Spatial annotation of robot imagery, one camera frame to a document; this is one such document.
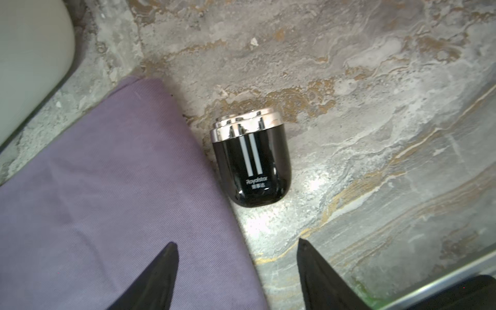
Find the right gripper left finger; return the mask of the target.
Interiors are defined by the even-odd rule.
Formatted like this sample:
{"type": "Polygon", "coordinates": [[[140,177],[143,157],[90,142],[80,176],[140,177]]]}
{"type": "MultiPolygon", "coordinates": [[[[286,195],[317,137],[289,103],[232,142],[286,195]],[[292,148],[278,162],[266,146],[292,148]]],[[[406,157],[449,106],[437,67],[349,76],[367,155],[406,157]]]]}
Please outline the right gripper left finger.
{"type": "Polygon", "coordinates": [[[178,265],[178,246],[170,242],[108,310],[170,309],[178,265]]]}

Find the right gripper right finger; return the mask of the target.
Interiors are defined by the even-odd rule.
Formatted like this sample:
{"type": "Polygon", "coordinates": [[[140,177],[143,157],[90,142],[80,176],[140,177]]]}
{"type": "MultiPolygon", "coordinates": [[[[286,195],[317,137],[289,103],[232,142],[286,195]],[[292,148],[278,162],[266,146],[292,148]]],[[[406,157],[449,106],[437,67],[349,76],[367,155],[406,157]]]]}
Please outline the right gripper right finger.
{"type": "Polygon", "coordinates": [[[370,308],[303,238],[298,240],[297,266],[306,309],[370,308]]]}

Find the purple towel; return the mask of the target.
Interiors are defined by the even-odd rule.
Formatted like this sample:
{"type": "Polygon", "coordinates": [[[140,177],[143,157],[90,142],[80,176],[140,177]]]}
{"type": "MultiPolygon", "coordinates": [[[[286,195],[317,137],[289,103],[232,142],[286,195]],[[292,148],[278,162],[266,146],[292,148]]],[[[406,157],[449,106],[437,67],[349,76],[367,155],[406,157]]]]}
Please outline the purple towel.
{"type": "Polygon", "coordinates": [[[267,309],[176,102],[129,77],[1,186],[1,308],[107,309],[170,243],[172,309],[267,309]]]}

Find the black electric shaver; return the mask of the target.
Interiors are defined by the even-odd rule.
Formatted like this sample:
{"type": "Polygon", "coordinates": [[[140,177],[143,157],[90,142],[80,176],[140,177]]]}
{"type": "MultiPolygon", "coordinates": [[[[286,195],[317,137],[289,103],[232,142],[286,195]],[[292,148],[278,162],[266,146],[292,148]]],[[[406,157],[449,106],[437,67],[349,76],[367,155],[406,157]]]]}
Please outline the black electric shaver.
{"type": "Polygon", "coordinates": [[[261,108],[222,116],[210,136],[223,188],[235,204],[261,207],[288,193],[291,160],[278,111],[261,108]]]}

